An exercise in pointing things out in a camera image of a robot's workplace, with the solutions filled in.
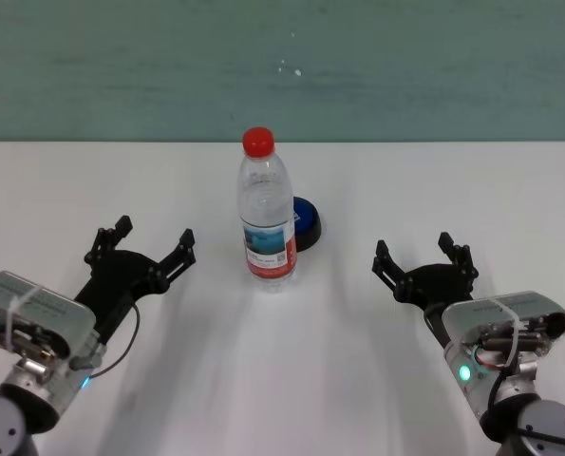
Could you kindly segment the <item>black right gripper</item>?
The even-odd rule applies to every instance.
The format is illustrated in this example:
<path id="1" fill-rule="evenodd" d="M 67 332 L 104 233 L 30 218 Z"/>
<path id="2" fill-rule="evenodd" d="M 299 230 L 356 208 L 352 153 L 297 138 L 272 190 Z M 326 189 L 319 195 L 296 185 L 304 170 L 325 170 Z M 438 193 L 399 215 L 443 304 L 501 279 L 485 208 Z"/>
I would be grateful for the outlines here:
<path id="1" fill-rule="evenodd" d="M 479 271 L 469 245 L 456 244 L 448 232 L 441 232 L 438 245 L 451 264 L 430 264 L 406 273 L 380 239 L 371 270 L 387 285 L 397 302 L 412 304 L 423 311 L 426 327 L 445 348 L 450 337 L 442 322 L 443 311 L 451 304 L 472 299 Z"/>

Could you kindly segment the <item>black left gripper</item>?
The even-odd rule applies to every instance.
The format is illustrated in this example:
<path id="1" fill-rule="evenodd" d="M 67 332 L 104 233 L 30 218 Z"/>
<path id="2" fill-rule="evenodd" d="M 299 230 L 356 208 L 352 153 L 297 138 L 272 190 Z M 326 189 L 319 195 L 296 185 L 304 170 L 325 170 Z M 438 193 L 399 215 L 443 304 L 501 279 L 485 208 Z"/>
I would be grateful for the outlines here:
<path id="1" fill-rule="evenodd" d="M 192 229 L 185 229 L 177 246 L 160 262 L 142 254 L 115 250 L 132 231 L 132 221 L 122 215 L 112 228 L 99 228 L 84 261 L 90 279 L 74 300 L 96 316 L 94 331 L 106 345 L 133 304 L 147 295 L 162 295 L 196 263 Z"/>

